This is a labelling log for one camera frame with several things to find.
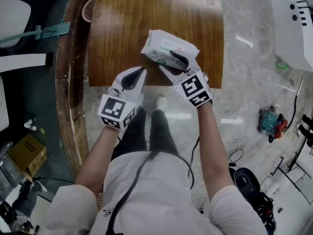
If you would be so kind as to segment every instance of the wood grain surface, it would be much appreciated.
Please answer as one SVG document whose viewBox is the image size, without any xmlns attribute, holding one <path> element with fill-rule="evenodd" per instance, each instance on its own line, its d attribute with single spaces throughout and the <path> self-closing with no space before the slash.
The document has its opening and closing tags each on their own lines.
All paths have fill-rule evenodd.
<svg viewBox="0 0 313 235">
<path fill-rule="evenodd" d="M 221 0 L 95 0 L 89 32 L 89 84 L 111 85 L 122 71 L 148 70 L 146 85 L 170 85 L 156 63 L 141 54 L 150 29 L 193 43 L 210 87 L 221 88 L 224 25 Z"/>
<path fill-rule="evenodd" d="M 88 155 L 83 85 L 90 24 L 82 18 L 87 1 L 69 0 L 64 22 L 71 22 L 70 31 L 59 37 L 56 55 L 55 97 L 60 134 L 75 177 Z"/>
</svg>

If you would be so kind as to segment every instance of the white shoe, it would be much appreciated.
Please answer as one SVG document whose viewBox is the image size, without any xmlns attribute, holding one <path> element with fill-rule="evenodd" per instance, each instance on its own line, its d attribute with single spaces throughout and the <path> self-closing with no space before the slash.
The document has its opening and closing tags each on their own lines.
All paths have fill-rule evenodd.
<svg viewBox="0 0 313 235">
<path fill-rule="evenodd" d="M 165 96 L 158 96 L 156 99 L 156 110 L 164 111 L 167 108 L 167 99 Z"/>
</svg>

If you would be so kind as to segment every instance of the white plastic package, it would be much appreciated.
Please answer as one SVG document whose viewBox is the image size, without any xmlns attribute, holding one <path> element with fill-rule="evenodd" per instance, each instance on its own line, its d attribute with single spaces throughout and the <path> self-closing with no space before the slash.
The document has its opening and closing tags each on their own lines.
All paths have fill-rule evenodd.
<svg viewBox="0 0 313 235">
<path fill-rule="evenodd" d="M 149 37 L 141 53 L 153 61 L 179 70 L 186 70 L 186 65 L 173 57 L 170 50 L 183 50 L 197 57 L 199 50 L 193 44 L 163 30 L 149 30 Z"/>
</svg>

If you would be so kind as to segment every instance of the white t-shirt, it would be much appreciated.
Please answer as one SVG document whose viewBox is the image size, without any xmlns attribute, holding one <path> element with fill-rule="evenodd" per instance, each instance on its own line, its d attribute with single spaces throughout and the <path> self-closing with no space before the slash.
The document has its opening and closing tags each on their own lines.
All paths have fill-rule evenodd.
<svg viewBox="0 0 313 235">
<path fill-rule="evenodd" d="M 9 225 L 12 232 L 24 232 L 23 225 L 28 221 L 28 217 L 18 210 L 14 210 L 16 213 L 16 220 Z"/>
<path fill-rule="evenodd" d="M 83 186 L 61 187 L 47 213 L 40 235 L 104 235 L 117 202 L 134 181 L 149 155 L 133 152 L 114 159 L 104 181 L 103 208 Z M 235 186 L 215 194 L 209 217 L 192 204 L 187 175 L 179 158 L 160 153 L 148 161 L 129 199 L 118 213 L 115 233 L 124 235 L 266 235 L 252 206 Z"/>
</svg>

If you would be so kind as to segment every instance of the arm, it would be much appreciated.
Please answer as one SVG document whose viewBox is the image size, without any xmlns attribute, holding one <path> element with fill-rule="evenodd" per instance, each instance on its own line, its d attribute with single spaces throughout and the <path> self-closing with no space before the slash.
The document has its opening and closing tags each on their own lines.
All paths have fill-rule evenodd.
<svg viewBox="0 0 313 235">
<path fill-rule="evenodd" d="M 118 134 L 119 130 L 105 127 L 78 172 L 75 184 L 87 187 L 95 196 L 107 174 Z"/>
<path fill-rule="evenodd" d="M 229 174 L 228 158 L 214 117 L 212 104 L 198 107 L 200 159 L 205 187 L 210 201 L 222 188 L 234 185 Z"/>
</svg>

